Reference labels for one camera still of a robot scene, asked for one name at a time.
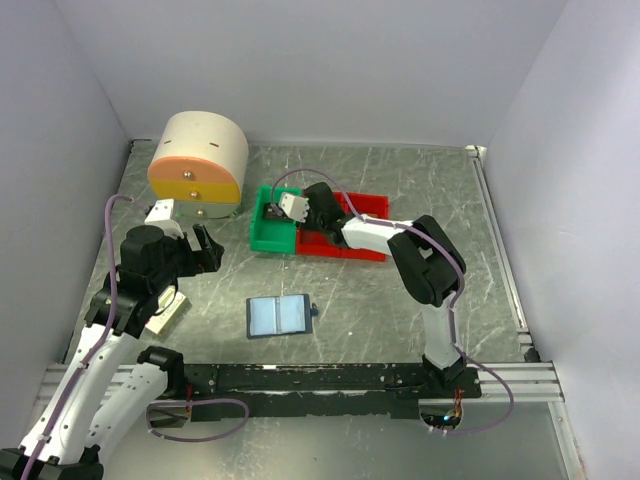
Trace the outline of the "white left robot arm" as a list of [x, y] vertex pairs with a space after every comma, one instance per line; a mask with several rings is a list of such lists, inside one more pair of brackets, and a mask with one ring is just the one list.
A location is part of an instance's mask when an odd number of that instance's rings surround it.
[[130, 229], [104, 286], [91, 300], [81, 338], [52, 399], [17, 448], [1, 452], [4, 479], [100, 479], [109, 448], [157, 398], [173, 399], [187, 385], [184, 357], [149, 347], [125, 385], [104, 395], [124, 357], [137, 345], [161, 294], [182, 277], [215, 272], [224, 248], [206, 227], [193, 227], [198, 249], [180, 228]]

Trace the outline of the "dark card with chip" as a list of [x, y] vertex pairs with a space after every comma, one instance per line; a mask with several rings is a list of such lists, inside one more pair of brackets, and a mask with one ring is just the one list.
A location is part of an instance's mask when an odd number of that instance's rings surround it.
[[290, 219], [278, 209], [274, 209], [272, 204], [266, 204], [263, 208], [263, 219], [265, 221], [289, 222]]

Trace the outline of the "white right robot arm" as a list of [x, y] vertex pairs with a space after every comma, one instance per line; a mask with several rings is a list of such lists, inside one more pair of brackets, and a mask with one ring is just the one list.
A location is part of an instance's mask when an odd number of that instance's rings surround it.
[[456, 349], [454, 305], [464, 288], [466, 264], [443, 228], [430, 215], [392, 221], [347, 213], [324, 182], [303, 191], [308, 213], [303, 226], [351, 250], [390, 257], [409, 295], [421, 306], [425, 331], [424, 384], [443, 398], [459, 384], [466, 363]]

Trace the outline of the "blue leather card holder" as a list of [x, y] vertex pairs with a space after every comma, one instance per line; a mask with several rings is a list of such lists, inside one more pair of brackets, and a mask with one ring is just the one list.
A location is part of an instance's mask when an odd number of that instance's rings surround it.
[[310, 334], [318, 307], [308, 294], [255, 297], [246, 300], [248, 339]]

